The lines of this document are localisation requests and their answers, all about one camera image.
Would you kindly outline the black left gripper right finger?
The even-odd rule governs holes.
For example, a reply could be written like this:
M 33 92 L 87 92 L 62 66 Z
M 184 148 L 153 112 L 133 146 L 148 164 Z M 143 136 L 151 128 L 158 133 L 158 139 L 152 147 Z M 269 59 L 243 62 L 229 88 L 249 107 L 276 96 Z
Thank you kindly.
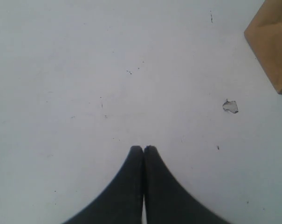
M 155 146 L 144 149 L 144 200 L 148 224 L 226 224 L 175 179 Z

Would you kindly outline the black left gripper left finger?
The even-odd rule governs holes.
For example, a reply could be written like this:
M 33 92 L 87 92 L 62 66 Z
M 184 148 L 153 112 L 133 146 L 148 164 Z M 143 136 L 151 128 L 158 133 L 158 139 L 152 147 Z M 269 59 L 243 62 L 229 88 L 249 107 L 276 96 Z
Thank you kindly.
M 67 224 L 141 224 L 143 150 L 132 146 L 110 184 Z

